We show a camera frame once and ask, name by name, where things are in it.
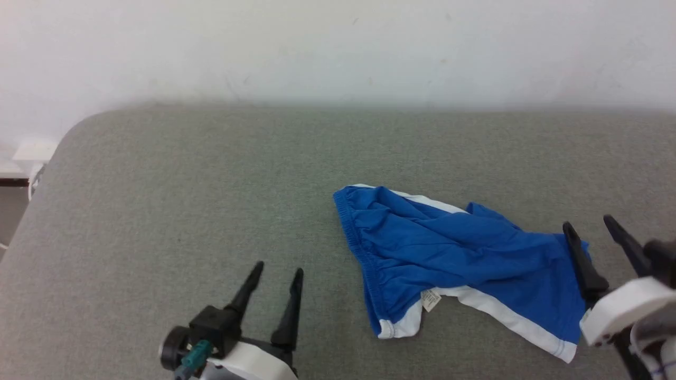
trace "blue underwear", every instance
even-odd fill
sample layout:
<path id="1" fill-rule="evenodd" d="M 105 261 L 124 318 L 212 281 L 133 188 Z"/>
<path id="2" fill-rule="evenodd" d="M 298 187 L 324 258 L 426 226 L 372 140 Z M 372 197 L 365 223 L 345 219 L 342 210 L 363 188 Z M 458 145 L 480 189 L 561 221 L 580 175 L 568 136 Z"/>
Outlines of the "blue underwear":
<path id="1" fill-rule="evenodd" d="M 480 204 L 462 210 L 385 187 L 348 186 L 333 198 L 378 338 L 415 335 L 420 293 L 432 291 L 573 359 L 585 304 L 563 234 L 522 231 Z"/>

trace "gray table surface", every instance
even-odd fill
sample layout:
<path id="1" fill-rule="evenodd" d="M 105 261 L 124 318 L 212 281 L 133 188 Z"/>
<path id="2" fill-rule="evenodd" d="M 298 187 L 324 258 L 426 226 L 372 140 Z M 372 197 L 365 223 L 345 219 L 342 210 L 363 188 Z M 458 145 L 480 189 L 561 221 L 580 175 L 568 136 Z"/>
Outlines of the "gray table surface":
<path id="1" fill-rule="evenodd" d="M 0 262 L 0 379 L 167 379 L 172 326 L 224 304 L 256 260 L 244 322 L 267 339 L 306 273 L 302 379 L 622 379 L 610 349 L 571 364 L 445 298 L 416 337 L 378 340 L 332 193 L 386 185 L 531 231 L 565 220 L 617 286 L 602 216 L 640 241 L 676 231 L 676 118 L 159 106 L 81 122 Z"/>

